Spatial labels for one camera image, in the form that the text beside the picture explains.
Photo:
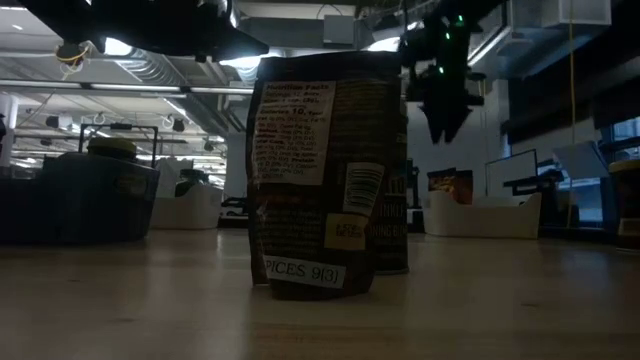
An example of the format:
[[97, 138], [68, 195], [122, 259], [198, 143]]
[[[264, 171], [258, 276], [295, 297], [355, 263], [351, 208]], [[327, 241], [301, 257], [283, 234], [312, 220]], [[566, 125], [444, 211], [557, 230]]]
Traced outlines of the grey horizontal ceiling pipe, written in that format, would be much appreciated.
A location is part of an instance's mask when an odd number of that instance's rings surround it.
[[[319, 89], [320, 85], [307, 85], [318, 81], [276, 81], [277, 90], [293, 89], [311, 90]], [[83, 90], [102, 92], [127, 92], [127, 93], [151, 93], [151, 94], [210, 94], [210, 95], [252, 95], [254, 90], [262, 89], [259, 85], [254, 87], [230, 87], [230, 86], [190, 86], [190, 85], [138, 85], [120, 83], [92, 83], [52, 80], [21, 80], [0, 79], [0, 88], [24, 88], [24, 89], [52, 89], [52, 90]], [[467, 95], [470, 106], [484, 105], [485, 99], [478, 95]]]

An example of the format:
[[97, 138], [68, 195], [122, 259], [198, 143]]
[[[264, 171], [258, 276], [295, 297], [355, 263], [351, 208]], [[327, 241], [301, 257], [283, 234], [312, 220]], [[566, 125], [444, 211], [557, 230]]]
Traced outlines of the white pillar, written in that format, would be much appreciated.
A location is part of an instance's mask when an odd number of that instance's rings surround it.
[[0, 169], [10, 167], [18, 109], [15, 95], [0, 93]]

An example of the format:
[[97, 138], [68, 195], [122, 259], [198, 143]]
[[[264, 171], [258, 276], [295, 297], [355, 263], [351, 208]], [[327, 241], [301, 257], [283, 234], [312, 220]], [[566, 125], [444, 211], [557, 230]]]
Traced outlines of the silver ribbed air duct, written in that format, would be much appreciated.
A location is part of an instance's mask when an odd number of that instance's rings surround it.
[[120, 68], [139, 82], [151, 85], [206, 85], [211, 78], [191, 61], [155, 57], [140, 60], [115, 60]]

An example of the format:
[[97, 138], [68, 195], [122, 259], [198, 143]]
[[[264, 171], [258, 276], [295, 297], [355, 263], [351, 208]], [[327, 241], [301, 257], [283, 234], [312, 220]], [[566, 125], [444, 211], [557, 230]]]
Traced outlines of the low black stand frame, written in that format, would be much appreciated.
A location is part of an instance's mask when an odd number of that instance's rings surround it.
[[[112, 132], [126, 132], [126, 131], [138, 130], [143, 135], [146, 135], [147, 131], [151, 131], [153, 133], [153, 137], [152, 138], [122, 138], [122, 137], [114, 137], [111, 135], [105, 137], [104, 135], [101, 135], [102, 128], [108, 128]], [[86, 140], [90, 141], [91, 139], [95, 138], [95, 135], [98, 135], [98, 138], [122, 138], [132, 142], [137, 148], [137, 154], [135, 158], [136, 162], [138, 162], [139, 160], [142, 160], [141, 156], [138, 154], [139, 148], [137, 147], [136, 142], [143, 142], [143, 141], [150, 142], [152, 144], [152, 150], [151, 150], [151, 157], [148, 160], [148, 164], [151, 168], [156, 167], [157, 155], [158, 155], [158, 143], [159, 143], [159, 128], [157, 126], [136, 125], [136, 124], [122, 123], [122, 122], [110, 123], [110, 124], [106, 124], [106, 123], [81, 124], [77, 152], [83, 153], [84, 150], [87, 149], [87, 146], [85, 146], [85, 141]]]

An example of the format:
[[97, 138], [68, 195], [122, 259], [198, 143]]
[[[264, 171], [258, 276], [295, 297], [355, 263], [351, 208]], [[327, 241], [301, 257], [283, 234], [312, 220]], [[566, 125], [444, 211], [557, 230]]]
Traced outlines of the white plastic bin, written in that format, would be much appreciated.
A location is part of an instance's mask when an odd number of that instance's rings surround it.
[[184, 195], [155, 200], [150, 227], [161, 230], [208, 230], [218, 226], [222, 190], [194, 185]]
[[542, 195], [479, 197], [456, 202], [444, 191], [432, 191], [423, 200], [425, 232], [454, 238], [538, 238]]

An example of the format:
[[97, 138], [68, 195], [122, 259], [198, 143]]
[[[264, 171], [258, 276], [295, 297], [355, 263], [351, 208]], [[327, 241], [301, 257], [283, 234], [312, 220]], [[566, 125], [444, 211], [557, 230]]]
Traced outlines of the silver rectangular air duct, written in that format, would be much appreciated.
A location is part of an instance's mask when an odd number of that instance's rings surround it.
[[575, 0], [501, 0], [485, 19], [490, 27], [472, 39], [469, 65], [490, 78], [532, 76], [571, 49]]

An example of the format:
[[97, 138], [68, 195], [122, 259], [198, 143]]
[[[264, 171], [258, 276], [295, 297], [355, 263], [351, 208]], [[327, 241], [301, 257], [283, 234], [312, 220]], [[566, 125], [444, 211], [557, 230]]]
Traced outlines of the dark grey plastic bin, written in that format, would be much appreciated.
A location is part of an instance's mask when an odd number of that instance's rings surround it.
[[66, 153], [32, 179], [0, 178], [0, 244], [136, 242], [148, 233], [159, 172]]

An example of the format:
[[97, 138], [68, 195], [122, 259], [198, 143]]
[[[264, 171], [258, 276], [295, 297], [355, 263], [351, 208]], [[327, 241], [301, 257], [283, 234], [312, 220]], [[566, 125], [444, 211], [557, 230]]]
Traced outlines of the glass window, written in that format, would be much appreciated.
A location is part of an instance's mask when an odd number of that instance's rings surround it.
[[[599, 148], [607, 165], [640, 159], [640, 117], [609, 125], [600, 130]], [[609, 177], [601, 179], [603, 227], [614, 232], [617, 226], [617, 204], [614, 185]]]

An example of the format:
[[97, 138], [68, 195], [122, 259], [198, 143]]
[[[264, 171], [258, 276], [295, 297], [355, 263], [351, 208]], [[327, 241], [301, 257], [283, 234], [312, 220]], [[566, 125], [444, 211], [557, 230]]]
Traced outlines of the tilted grey board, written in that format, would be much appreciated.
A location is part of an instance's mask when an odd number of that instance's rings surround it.
[[585, 141], [553, 150], [554, 158], [571, 180], [606, 178], [608, 165], [594, 141]]

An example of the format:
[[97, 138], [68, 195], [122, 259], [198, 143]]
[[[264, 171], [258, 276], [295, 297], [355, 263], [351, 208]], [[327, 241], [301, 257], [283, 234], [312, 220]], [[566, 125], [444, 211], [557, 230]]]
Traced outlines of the white box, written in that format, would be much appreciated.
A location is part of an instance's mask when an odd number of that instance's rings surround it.
[[180, 180], [180, 172], [183, 169], [191, 169], [192, 160], [178, 159], [175, 157], [162, 158], [157, 162], [156, 169], [160, 172], [159, 186], [174, 188]]

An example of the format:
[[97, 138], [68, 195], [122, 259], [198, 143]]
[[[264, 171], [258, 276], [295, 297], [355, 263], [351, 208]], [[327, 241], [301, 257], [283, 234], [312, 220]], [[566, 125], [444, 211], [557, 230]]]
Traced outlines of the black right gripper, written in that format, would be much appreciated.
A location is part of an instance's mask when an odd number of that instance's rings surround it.
[[478, 28], [477, 21], [464, 12], [436, 12], [402, 36], [402, 66], [409, 70], [406, 99], [462, 105], [449, 111], [448, 120], [441, 107], [422, 105], [433, 144], [440, 142], [445, 130], [446, 142], [451, 143], [472, 113], [466, 105], [484, 103], [466, 89], [466, 82], [477, 76], [468, 65], [468, 50], [471, 34]]

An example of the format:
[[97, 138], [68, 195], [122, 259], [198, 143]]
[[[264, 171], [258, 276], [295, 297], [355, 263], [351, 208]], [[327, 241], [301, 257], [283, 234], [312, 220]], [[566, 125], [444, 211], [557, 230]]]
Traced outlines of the bright ceiling light panel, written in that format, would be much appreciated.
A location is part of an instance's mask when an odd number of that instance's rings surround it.
[[239, 58], [229, 59], [229, 60], [221, 60], [219, 64], [223, 66], [230, 66], [230, 67], [240, 68], [240, 69], [250, 69], [250, 68], [257, 67], [260, 61], [261, 61], [261, 56], [247, 56], [247, 57], [239, 57]]

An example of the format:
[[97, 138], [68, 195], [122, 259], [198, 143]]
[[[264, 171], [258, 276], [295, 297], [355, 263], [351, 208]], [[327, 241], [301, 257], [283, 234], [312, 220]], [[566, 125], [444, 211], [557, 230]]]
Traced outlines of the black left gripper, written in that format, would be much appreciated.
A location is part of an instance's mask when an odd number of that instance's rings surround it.
[[269, 52], [233, 27], [233, 0], [92, 0], [92, 17], [99, 34], [163, 55], [202, 61], [219, 52], [223, 61]]

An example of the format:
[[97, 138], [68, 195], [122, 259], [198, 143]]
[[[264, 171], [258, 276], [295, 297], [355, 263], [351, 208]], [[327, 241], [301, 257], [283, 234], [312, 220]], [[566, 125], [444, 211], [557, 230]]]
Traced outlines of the black equipment rack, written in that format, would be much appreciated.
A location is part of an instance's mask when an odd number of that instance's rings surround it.
[[413, 164], [413, 160], [407, 160], [407, 226], [409, 233], [423, 233], [423, 213], [419, 197], [418, 186], [419, 168]]

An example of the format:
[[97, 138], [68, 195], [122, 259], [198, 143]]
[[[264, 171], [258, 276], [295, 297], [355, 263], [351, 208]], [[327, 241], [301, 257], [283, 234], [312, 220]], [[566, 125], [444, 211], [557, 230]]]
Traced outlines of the monitor with white screen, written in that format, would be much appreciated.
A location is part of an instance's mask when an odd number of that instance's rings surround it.
[[528, 150], [485, 164], [485, 194], [488, 197], [512, 195], [505, 183], [537, 175], [537, 152]]

